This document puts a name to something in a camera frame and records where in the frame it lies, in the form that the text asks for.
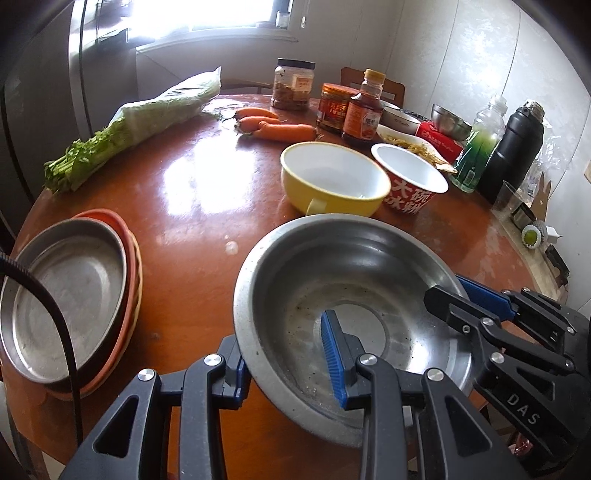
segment orange lid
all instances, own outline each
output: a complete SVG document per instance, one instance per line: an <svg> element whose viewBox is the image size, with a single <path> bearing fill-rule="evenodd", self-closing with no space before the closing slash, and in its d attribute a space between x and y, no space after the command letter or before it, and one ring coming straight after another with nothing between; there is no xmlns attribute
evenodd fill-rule
<svg viewBox="0 0 591 480"><path fill-rule="evenodd" d="M363 75L363 78L366 78L376 83L384 83L384 80L386 79L386 74L382 72L377 72L376 70L367 69L365 71L365 74Z"/></svg>
<svg viewBox="0 0 591 480"><path fill-rule="evenodd" d="M357 95L359 93L359 90L355 88L346 87L344 85L337 85L336 83L323 83L322 91L326 93L346 96Z"/></svg>

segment small bowl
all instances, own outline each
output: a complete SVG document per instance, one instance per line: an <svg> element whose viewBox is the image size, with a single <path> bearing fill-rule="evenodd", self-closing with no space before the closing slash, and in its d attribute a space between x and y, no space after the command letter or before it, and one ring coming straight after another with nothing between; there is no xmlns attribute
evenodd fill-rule
<svg viewBox="0 0 591 480"><path fill-rule="evenodd" d="M281 183L305 215L371 216L391 188L384 171L365 155L341 145L304 142L281 153Z"/></svg>
<svg viewBox="0 0 591 480"><path fill-rule="evenodd" d="M403 132L394 130L392 128L388 128L385 125L378 125L378 130L376 133L378 134L378 136L380 137L380 139L384 143L390 144L391 139L404 140L408 143L425 147L425 150L427 150L431 155L447 162L447 160L445 160L441 156L441 154L437 151L437 149L433 145L431 145L427 140L425 140L424 138L416 137L415 135L405 134Z"/></svg>
<svg viewBox="0 0 591 480"><path fill-rule="evenodd" d="M390 208L418 213L436 193L445 193L449 188L435 167L408 150L379 143L371 153L392 182L392 190L384 199Z"/></svg>
<svg viewBox="0 0 591 480"><path fill-rule="evenodd" d="M418 126L421 124L421 121L418 118L414 118L413 116L400 111L398 108L390 107L384 108L382 118L379 122L386 127L408 135L415 135Z"/></svg>
<svg viewBox="0 0 591 480"><path fill-rule="evenodd" d="M471 125L435 103L431 109L431 121L439 133L458 142L467 139L472 130Z"/></svg>

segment table surface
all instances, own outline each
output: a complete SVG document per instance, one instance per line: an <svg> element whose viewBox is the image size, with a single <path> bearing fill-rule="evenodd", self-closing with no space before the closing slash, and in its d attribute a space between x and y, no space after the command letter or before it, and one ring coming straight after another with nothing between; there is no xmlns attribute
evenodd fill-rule
<svg viewBox="0 0 591 480"><path fill-rule="evenodd" d="M264 95L220 96L208 111L231 116L240 106L269 107ZM313 124L307 112L281 119ZM323 141L341 143L323 132ZM301 216L280 183L284 144L240 137L233 120L203 115L111 159L77 192L42 192L13 254L53 223L91 208L119 213L137 237L144 295L138 326L108 380L82 400L88 432L142 368L165 374L214 352L233 332L234 283L246 255L268 232ZM417 215L382 205L374 218L424 242L456 273L495 289L533 288L530 271L477 193L450 187ZM227 248L236 242L235 248ZM19 376L2 353L7 400L18 430L66 463L76 444L72 405ZM251 478L357 478L360 451L333 445L283 416L255 384L244 406L221 414L228 475ZM176 471L178 412L173 415L169 470Z"/></svg>

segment metal plate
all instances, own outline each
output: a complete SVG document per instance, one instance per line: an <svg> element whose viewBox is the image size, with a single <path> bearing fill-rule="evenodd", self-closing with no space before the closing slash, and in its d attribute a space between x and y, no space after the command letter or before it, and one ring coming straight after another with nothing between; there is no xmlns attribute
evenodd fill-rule
<svg viewBox="0 0 591 480"><path fill-rule="evenodd" d="M70 219L42 231L19 253L64 315L78 369L99 349L124 297L125 250L115 231L92 219ZM0 336L14 367L51 384L68 377L56 327L41 303L7 278L0 300Z"/></svg>
<svg viewBox="0 0 591 480"><path fill-rule="evenodd" d="M236 282L234 327L256 383L294 422L327 440L359 446L361 411L333 396L320 338L320 315L335 309L343 330L397 368L444 370L468 393L466 339L429 314L434 285L467 297L431 250L411 235L354 215L313 215L265 236ZM411 425L411 413L405 423Z"/></svg>

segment sauce jar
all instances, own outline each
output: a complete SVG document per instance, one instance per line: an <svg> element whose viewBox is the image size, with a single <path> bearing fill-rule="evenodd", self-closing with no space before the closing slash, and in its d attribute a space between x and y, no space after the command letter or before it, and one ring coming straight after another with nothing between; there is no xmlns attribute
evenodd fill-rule
<svg viewBox="0 0 591 480"><path fill-rule="evenodd" d="M351 87L325 83L320 94L316 124L321 128L339 134L345 123L349 101L353 95L358 93L358 90Z"/></svg>
<svg viewBox="0 0 591 480"><path fill-rule="evenodd" d="M271 106L283 110L306 110L314 82L316 63L278 59Z"/></svg>
<svg viewBox="0 0 591 480"><path fill-rule="evenodd" d="M381 72L371 69L365 71L361 89L357 95L351 97L347 108L343 125L345 143L358 148L371 145L384 111L379 98L385 79L386 75Z"/></svg>

